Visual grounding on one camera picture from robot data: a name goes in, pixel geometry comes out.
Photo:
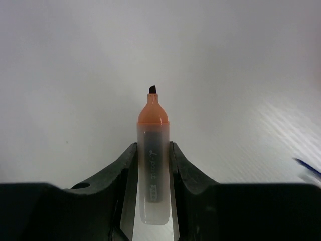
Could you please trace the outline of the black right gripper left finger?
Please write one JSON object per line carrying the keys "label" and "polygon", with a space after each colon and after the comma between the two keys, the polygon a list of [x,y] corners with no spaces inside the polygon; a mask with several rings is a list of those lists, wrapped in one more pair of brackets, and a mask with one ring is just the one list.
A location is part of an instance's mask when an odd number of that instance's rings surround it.
{"label": "black right gripper left finger", "polygon": [[132,240],[137,144],[70,189],[1,184],[1,240]]}

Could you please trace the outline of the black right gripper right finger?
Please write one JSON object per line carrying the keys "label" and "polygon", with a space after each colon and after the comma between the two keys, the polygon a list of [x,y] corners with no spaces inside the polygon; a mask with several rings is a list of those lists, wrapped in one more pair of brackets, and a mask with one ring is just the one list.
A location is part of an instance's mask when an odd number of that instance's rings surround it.
{"label": "black right gripper right finger", "polygon": [[320,240],[320,188],[307,183],[221,184],[171,142],[175,240]]}

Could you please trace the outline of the orange translucent highlighter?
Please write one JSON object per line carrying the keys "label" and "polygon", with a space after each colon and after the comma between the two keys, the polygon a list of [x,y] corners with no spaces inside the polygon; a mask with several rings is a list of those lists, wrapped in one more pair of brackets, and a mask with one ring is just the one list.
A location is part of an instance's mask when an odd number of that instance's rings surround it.
{"label": "orange translucent highlighter", "polygon": [[144,224],[164,225],[169,221],[169,127],[153,85],[137,121],[139,212]]}

